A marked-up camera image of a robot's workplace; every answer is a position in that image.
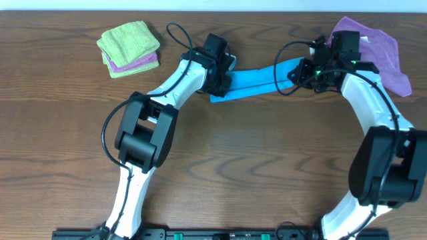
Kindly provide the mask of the blue microfibre cloth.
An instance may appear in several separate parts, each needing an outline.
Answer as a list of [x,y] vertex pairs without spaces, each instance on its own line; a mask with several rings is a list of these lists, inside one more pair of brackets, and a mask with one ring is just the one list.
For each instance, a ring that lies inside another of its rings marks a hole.
[[[287,78],[287,75],[299,65],[301,59],[301,57],[290,59],[276,65],[276,80],[281,90],[294,86]],[[229,71],[226,75],[232,79],[230,89],[224,97],[210,95],[212,103],[231,101],[277,91],[274,83],[273,65],[263,69]]]

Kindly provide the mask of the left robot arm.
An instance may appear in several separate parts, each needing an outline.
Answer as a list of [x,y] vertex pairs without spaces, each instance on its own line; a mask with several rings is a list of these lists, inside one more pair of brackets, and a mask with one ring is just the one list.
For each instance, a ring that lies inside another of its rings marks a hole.
[[115,148],[120,180],[111,215],[101,239],[132,239],[141,227],[141,212],[151,177],[171,149],[179,109],[199,90],[223,97],[231,85],[227,72],[236,57],[225,51],[192,49],[181,55],[177,69],[158,88],[133,93],[124,110]]

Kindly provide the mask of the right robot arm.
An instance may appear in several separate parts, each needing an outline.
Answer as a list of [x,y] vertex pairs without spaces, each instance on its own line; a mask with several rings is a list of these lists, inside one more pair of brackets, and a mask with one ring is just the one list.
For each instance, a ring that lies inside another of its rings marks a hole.
[[382,84],[380,70],[362,60],[358,42],[309,43],[288,77],[298,89],[336,91],[351,105],[364,139],[349,170],[349,190],[325,214],[310,239],[356,239],[377,217],[415,202],[426,176],[426,132],[406,120]]

